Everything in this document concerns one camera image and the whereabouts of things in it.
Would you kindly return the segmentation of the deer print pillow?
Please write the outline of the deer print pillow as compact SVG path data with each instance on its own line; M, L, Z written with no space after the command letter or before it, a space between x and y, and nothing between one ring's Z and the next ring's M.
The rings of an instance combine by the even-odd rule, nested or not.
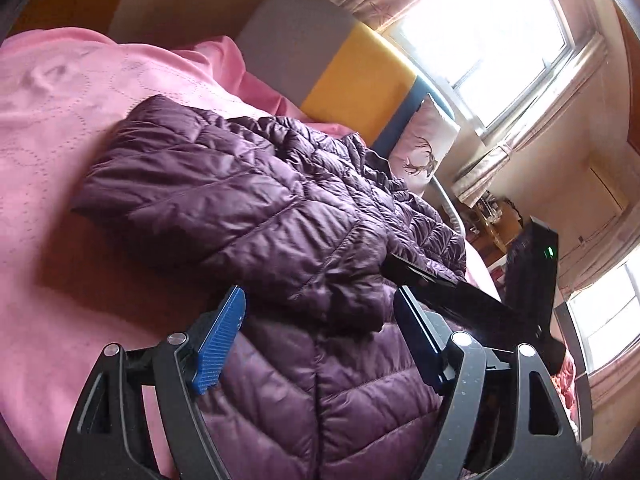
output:
M421 195L457 140L460 126L428 94L388 156L390 171Z

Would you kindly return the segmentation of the purple quilted down jacket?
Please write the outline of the purple quilted down jacket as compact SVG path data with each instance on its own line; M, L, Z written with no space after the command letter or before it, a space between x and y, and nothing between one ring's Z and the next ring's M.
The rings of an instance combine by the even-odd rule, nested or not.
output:
M198 401L235 479L408 479L435 430L394 320L399 256L465 276L464 239L359 136L223 118L153 96L73 202L141 260L246 295L218 385Z

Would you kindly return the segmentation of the red ruffled blanket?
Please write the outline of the red ruffled blanket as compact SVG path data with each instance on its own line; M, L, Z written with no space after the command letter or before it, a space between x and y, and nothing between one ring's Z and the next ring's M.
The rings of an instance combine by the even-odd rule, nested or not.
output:
M575 393L576 366L570 352L565 352L559 373L553 375L551 379L570 423L575 426L577 422L577 400Z

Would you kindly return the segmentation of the wooden desk shelf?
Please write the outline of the wooden desk shelf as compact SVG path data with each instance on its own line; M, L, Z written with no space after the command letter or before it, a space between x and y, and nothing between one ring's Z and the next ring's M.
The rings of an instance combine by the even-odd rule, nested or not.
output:
M485 192L472 207L462 211L465 238L480 254L486 266L495 263L520 235L524 220L508 198Z

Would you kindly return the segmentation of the pink bed cover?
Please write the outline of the pink bed cover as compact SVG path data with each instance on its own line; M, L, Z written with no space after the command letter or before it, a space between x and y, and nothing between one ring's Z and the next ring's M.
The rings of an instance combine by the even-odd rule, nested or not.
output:
M158 344L229 288L151 266L74 199L118 125L153 96L227 119L286 117L242 85L240 63L226 38L168 51L59 28L2 44L1 414L46 478L102 349ZM334 139L356 134L286 118Z

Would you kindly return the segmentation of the bright window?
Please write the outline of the bright window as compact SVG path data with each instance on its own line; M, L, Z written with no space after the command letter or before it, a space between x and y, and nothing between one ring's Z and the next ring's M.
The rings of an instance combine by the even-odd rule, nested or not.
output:
M523 103L572 47L556 0L418 0L386 35L480 136Z

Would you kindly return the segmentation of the right pink curtain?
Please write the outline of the right pink curtain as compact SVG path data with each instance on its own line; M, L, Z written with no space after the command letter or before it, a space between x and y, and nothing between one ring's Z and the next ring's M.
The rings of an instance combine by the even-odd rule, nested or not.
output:
M572 54L552 78L534 93L526 105L499 128L498 142L467 166L452 185L462 204L472 207L488 190L512 156L537 140L570 106L574 97L608 57L608 46L600 32Z

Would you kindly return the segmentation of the grey bed rail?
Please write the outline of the grey bed rail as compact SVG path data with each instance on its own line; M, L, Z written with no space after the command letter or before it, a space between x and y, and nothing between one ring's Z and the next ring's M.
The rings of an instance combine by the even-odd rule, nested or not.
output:
M446 212L446 215L448 216L451 222L451 229L456 231L460 236L466 237L465 227L464 227L462 218L458 213L456 207L454 206L454 203L450 200L450 197L448 196L444 187L440 184L439 180L436 177L431 177L430 185L437 192L439 192L440 201L442 202L442 208L444 208L444 211Z

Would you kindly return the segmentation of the grey yellow blue headboard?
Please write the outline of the grey yellow blue headboard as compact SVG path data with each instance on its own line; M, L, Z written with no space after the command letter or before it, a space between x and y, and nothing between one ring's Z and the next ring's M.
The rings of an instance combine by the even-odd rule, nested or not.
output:
M262 0L235 43L251 74L383 157L425 98L453 113L404 54L329 0Z

